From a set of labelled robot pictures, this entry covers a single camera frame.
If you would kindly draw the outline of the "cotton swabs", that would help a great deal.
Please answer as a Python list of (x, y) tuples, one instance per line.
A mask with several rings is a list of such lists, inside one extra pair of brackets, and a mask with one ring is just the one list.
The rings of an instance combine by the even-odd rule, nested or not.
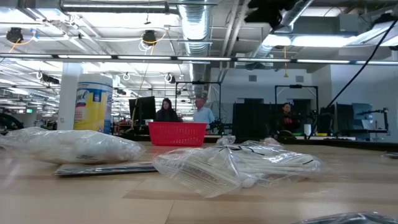
[(256, 141), (176, 149), (156, 155), (152, 164), (160, 174), (206, 198), (310, 179), (323, 170), (315, 156)]

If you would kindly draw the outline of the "red toothbrush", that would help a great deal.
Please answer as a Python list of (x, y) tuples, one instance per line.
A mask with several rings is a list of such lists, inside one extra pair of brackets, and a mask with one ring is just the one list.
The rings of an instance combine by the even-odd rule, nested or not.
[(265, 138), (263, 140), (248, 140), (244, 141), (243, 144), (245, 145), (265, 145), (265, 146), (272, 146), (272, 147), (282, 147), (282, 144), (276, 141), (274, 138)]

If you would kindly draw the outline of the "black comb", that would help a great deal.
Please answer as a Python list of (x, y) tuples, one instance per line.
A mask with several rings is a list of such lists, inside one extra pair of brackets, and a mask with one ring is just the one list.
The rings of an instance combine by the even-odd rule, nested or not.
[(377, 212), (352, 212), (302, 220), (293, 224), (398, 224), (398, 218)]
[(64, 164), (61, 165), (54, 175), (59, 177), (76, 177), (88, 175), (117, 175), (134, 174), (145, 172), (157, 172), (151, 162), (127, 162), (120, 164)]

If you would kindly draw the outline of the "person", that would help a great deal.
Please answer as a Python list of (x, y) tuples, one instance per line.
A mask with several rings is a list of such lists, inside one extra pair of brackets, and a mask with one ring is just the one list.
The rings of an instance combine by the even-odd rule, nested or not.
[(172, 108), (172, 102), (168, 98), (162, 100), (162, 107), (156, 112), (155, 121), (157, 122), (182, 122)]
[(194, 122), (211, 124), (215, 120), (212, 110), (205, 107), (205, 100), (203, 98), (197, 98), (195, 106), (196, 110), (193, 114)]
[(277, 120), (277, 129), (279, 131), (289, 131), (291, 133), (295, 133), (299, 127), (299, 118), (292, 114), (290, 104), (284, 103), (282, 105), (282, 112)]

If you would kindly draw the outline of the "red plastic basket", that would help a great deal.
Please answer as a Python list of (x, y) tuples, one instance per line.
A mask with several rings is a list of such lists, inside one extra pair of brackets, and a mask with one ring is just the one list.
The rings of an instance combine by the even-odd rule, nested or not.
[(150, 122), (150, 140), (156, 146), (202, 146), (206, 123)]

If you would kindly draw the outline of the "black partition screen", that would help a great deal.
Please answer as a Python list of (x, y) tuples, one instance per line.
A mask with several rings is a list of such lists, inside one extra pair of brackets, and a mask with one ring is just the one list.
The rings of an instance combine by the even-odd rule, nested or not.
[[(233, 134), (237, 138), (277, 137), (279, 133), (277, 120), (282, 112), (282, 105), (235, 103), (233, 105)], [(291, 111), (300, 120), (300, 127), (293, 134), (302, 136), (304, 124), (311, 124), (313, 116), (309, 113), (295, 111), (294, 108)]]

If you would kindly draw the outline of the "overhead light bar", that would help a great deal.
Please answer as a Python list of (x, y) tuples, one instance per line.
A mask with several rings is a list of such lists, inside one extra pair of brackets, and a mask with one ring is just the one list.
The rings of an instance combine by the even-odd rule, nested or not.
[(18, 58), (21, 60), (76, 60), (78, 62), (238, 62), (238, 63), (299, 63), (299, 64), (331, 64), (331, 65), (374, 65), (396, 66), (398, 61), (387, 60), (322, 60), (298, 58), (251, 58), (251, 57), (190, 57), (190, 56), (159, 56), (159, 55), (79, 55), (79, 54), (15, 54), (0, 53), (1, 58)]

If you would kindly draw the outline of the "black computer monitor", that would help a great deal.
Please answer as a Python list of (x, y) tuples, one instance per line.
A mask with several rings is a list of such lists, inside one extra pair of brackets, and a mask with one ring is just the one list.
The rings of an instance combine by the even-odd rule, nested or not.
[(129, 100), (131, 121), (144, 124), (145, 120), (155, 120), (155, 97), (148, 96)]

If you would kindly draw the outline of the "Lysol wipes canister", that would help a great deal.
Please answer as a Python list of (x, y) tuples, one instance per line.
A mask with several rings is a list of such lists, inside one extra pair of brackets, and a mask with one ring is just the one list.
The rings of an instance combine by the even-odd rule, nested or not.
[(78, 79), (75, 102), (75, 130), (111, 132), (113, 79), (98, 74), (83, 74)]

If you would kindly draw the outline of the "cotton pads in clear bag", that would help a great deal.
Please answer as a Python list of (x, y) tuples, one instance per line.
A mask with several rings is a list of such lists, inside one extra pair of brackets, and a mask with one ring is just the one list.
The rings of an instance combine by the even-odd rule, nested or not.
[(0, 143), (21, 156), (54, 164), (107, 164), (138, 159), (138, 142), (91, 130), (44, 130), (25, 142)]

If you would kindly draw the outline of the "white building column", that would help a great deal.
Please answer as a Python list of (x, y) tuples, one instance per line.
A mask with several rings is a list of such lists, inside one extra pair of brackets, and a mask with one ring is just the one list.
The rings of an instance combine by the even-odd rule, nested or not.
[(71, 130), (74, 124), (76, 89), (83, 73), (80, 63), (63, 62), (58, 109), (58, 130)]

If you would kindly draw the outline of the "ceiling light fixture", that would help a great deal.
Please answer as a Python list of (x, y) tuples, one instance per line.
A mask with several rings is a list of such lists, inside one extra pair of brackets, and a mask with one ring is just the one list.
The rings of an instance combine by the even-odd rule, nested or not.
[(366, 32), (357, 36), (343, 35), (276, 35), (270, 34), (263, 41), (262, 45), (267, 47), (275, 46), (296, 46), (296, 47), (357, 47), (376, 45), (380, 38), (386, 33)]

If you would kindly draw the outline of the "grey screen panel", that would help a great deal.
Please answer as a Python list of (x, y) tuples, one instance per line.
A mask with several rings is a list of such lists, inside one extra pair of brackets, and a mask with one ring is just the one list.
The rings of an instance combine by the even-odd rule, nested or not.
[(367, 103), (353, 103), (353, 128), (373, 130), (373, 106)]

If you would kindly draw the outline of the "ribbed silver ventilation duct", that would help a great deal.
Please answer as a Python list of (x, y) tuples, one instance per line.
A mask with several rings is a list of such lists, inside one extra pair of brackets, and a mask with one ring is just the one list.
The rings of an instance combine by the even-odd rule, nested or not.
[[(181, 0), (178, 11), (181, 18), (183, 39), (186, 54), (190, 57), (205, 57), (209, 55), (210, 44), (210, 21), (212, 5), (207, 4), (208, 0)], [(210, 66), (205, 63), (191, 63), (189, 65), (190, 80), (192, 82), (209, 82)], [(194, 98), (206, 98), (208, 84), (193, 85), (192, 96)]]

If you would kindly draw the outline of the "slanted silver ventilation duct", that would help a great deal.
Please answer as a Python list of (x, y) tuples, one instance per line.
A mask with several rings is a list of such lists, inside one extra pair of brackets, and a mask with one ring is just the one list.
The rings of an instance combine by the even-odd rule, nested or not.
[[(289, 11), (283, 10), (281, 12), (282, 14), (282, 21), (279, 25), (278, 28), (273, 29), (271, 26), (269, 26), (269, 32), (267, 35), (264, 37), (264, 39), (270, 35), (274, 34), (275, 31), (281, 30), (281, 29), (288, 29), (288, 33), (292, 32), (294, 23), (295, 21), (303, 14), (303, 12), (314, 2), (314, 0), (298, 0), (298, 2), (295, 4), (293, 9)], [(271, 50), (274, 47), (267, 47), (265, 45), (262, 45), (262, 43), (258, 46), (258, 48), (253, 51), (250, 54), (250, 57), (253, 58), (267, 58), (271, 52)]]

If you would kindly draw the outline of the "black aluminium table frame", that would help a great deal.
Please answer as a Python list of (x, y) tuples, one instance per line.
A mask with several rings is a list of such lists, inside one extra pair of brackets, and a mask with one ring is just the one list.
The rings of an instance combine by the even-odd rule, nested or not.
[[(150, 136), (138, 135), (130, 140), (150, 142)], [(260, 139), (236, 138), (235, 143), (242, 143), (248, 140), (258, 141)], [(215, 135), (205, 136), (204, 143), (216, 143), (216, 136)], [(281, 143), (285, 146), (286, 145), (332, 146), (332, 147), (346, 147), (352, 149), (398, 153), (398, 143), (391, 143), (391, 142), (367, 142), (367, 141), (351, 141), (351, 140), (336, 140), (336, 139), (327, 139), (327, 140), (283, 139)]]

